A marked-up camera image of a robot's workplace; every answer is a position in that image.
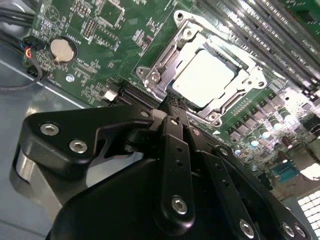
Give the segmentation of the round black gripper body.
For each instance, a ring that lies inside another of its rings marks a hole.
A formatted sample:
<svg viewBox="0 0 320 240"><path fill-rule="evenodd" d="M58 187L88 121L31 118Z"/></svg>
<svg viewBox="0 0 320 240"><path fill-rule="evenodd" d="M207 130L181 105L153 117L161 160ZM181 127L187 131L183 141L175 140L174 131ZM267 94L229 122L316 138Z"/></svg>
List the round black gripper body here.
<svg viewBox="0 0 320 240"><path fill-rule="evenodd" d="M232 240L211 183L192 176L195 221L182 240ZM138 161L72 197L56 216L51 240L168 240L154 220L158 164Z"/></svg>

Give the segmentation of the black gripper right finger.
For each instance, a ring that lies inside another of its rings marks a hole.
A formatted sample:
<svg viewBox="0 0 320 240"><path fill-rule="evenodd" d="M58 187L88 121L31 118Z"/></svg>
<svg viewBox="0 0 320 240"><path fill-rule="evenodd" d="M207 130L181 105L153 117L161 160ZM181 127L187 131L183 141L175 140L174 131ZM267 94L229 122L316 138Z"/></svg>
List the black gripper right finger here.
<svg viewBox="0 0 320 240"><path fill-rule="evenodd" d="M224 145L211 148L201 131L189 125L187 106L177 110L195 165L210 181L226 221L227 240L311 240L294 213L254 177Z"/></svg>

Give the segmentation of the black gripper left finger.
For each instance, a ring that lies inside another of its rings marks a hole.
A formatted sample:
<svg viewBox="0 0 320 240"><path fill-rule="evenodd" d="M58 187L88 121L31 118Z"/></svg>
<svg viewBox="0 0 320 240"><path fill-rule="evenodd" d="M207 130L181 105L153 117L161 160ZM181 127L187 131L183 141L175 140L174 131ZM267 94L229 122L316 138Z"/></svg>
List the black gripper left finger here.
<svg viewBox="0 0 320 240"><path fill-rule="evenodd" d="M189 146L178 102L43 112L22 124L16 172L54 221L74 196L139 161L158 164L153 217L169 236L182 236L196 219Z"/></svg>

